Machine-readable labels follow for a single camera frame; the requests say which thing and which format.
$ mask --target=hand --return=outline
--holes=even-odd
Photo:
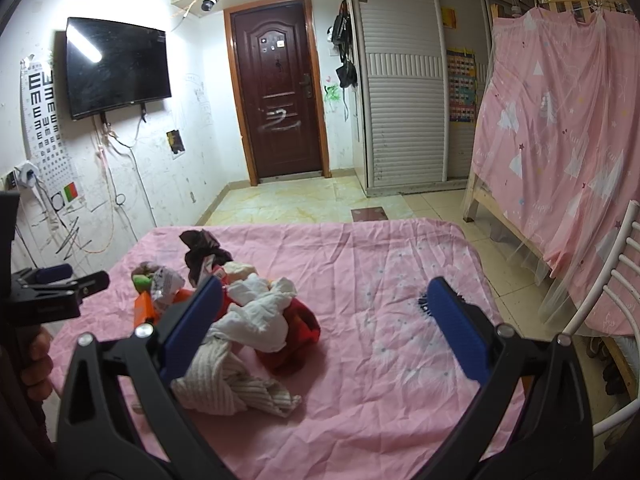
[[[49,380],[49,374],[53,370],[53,361],[49,357],[50,346],[51,336],[42,328],[29,346],[29,356],[33,363],[20,374],[22,382],[28,386],[27,395],[36,402],[47,399],[53,391]]]

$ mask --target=red and green sticker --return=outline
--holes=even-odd
[[[73,182],[65,187],[66,201],[71,202],[73,199],[78,198],[78,190],[76,184]]]

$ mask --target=floor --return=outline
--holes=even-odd
[[[273,182],[230,191],[207,225],[351,222],[352,210],[379,207],[390,220],[433,218],[453,222],[478,251],[505,322],[523,336],[550,340],[556,331],[538,320],[538,307],[550,284],[537,286],[534,274],[521,266],[522,256],[514,246],[489,238],[492,216],[482,206],[476,222],[462,220],[464,194],[464,190],[456,190],[367,198],[355,176]],[[615,407],[616,398],[606,395],[603,365],[587,357],[585,339],[576,336],[574,344],[587,384],[593,420],[602,420]],[[605,454],[604,436],[596,439],[595,444],[595,459],[599,463]]]

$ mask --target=television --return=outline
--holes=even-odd
[[[69,18],[66,86],[74,119],[171,97],[166,33],[128,23]]]

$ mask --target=pile of clothes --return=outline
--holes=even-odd
[[[185,231],[180,239],[190,248],[185,263],[191,285],[196,287],[202,278],[213,274],[222,280],[225,297],[191,367],[171,384],[178,402],[210,415],[233,415],[255,408],[288,416],[301,397],[292,395],[274,378],[252,376],[232,352],[232,344],[253,348],[272,376],[287,376],[304,366],[319,340],[316,316],[297,298],[291,280],[270,281],[258,276],[254,266],[233,261],[209,232]],[[172,303],[191,294],[178,272],[150,262],[137,266],[132,280],[140,298],[152,308],[153,312],[145,314],[147,321],[158,320]]]

